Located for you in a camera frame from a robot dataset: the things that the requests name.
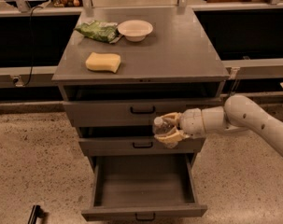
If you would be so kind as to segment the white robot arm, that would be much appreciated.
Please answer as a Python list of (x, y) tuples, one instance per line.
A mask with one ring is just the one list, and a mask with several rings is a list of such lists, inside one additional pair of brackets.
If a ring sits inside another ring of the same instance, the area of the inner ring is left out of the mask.
[(208, 133), (253, 131), (283, 157), (283, 122), (243, 95), (229, 97), (224, 106), (187, 109), (156, 117), (152, 131), (167, 148), (186, 139), (204, 138)]

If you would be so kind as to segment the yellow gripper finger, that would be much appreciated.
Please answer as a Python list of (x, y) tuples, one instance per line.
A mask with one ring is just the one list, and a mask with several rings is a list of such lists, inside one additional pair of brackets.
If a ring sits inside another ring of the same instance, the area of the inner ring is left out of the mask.
[(155, 134), (154, 137), (161, 143), (172, 144), (180, 142), (189, 138), (188, 134), (185, 134), (182, 130), (173, 128), (170, 132), (164, 134)]
[(177, 127), (179, 126), (180, 117), (181, 117), (181, 113), (179, 112), (172, 112), (172, 113), (162, 115), (162, 118), (164, 120), (169, 121), (172, 125), (177, 126)]

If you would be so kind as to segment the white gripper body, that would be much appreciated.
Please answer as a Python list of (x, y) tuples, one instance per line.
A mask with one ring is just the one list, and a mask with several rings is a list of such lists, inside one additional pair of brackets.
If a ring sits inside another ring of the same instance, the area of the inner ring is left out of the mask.
[(180, 115), (179, 128), (184, 138), (205, 137), (202, 111), (199, 108), (188, 109)]

